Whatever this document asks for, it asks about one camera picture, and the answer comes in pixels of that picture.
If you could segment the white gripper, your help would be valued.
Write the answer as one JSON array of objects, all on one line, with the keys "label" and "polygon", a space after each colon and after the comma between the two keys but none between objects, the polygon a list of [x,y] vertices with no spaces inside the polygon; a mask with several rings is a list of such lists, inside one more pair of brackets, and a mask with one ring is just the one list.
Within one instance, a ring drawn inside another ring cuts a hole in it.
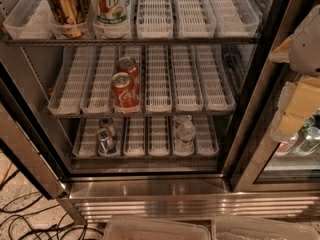
[{"label": "white gripper", "polygon": [[[320,5],[308,15],[269,55],[274,63],[289,63],[293,71],[309,76],[320,76]],[[298,82],[287,82],[280,93],[277,111],[271,122],[271,138],[283,142],[294,136],[320,108],[320,79],[302,77]]]}]

